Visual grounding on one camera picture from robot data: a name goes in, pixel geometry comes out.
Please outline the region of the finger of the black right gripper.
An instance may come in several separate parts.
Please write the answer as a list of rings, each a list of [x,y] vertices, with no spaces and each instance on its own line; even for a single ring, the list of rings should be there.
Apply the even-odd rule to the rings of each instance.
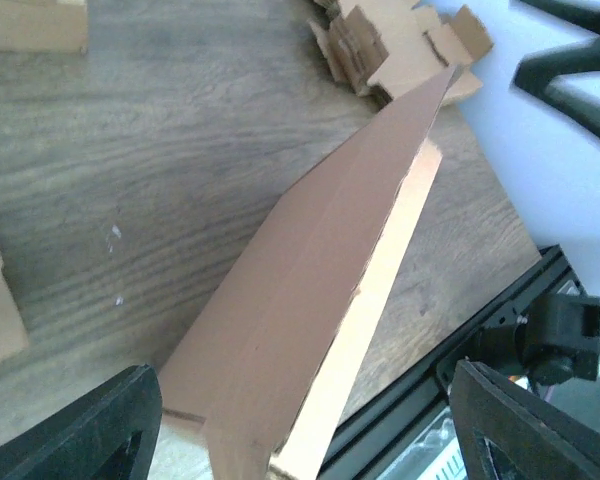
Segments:
[[[600,35],[600,6],[586,5],[583,1],[559,0],[521,0],[521,3]]]
[[[570,118],[600,140],[600,103],[558,79],[600,72],[600,37],[524,57],[512,84]]]

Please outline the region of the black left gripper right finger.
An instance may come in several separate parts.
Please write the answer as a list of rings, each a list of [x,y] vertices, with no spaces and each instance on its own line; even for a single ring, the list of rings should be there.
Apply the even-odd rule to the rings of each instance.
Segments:
[[[480,362],[456,364],[452,419],[469,479],[600,479],[600,434]]]

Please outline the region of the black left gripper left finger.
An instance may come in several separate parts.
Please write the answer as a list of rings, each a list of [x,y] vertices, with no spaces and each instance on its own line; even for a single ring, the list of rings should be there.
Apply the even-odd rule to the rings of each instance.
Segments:
[[[154,368],[129,367],[0,446],[0,479],[146,479],[161,417]]]

